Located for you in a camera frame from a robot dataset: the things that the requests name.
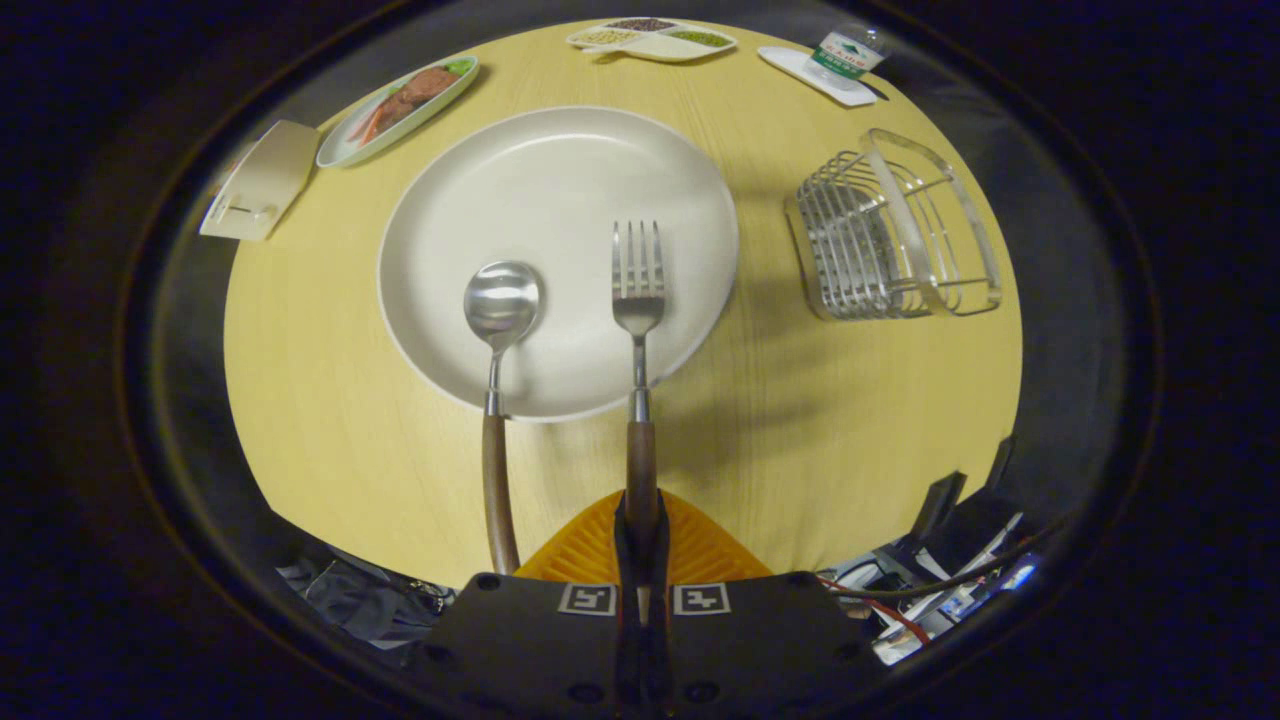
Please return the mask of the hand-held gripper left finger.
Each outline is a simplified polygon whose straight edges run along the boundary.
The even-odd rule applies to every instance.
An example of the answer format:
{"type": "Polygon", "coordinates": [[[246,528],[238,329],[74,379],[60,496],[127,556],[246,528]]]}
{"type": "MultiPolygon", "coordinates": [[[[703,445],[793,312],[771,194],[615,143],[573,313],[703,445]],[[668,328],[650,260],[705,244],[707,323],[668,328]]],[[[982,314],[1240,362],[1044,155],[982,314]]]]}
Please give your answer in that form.
{"type": "Polygon", "coordinates": [[[424,644],[454,714],[643,711],[643,547],[625,495],[576,518],[525,568],[475,575],[424,644]]]}

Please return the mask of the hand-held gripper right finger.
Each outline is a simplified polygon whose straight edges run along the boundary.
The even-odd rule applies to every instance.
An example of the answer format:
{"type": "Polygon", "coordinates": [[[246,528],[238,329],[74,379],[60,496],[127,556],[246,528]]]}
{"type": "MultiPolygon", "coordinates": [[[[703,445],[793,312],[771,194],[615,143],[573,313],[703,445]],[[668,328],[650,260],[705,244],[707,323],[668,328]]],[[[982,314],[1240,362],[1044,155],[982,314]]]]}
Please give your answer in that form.
{"type": "Polygon", "coordinates": [[[863,624],[813,571],[751,574],[662,493],[640,546],[640,710],[846,714],[884,679],[863,624]]]}

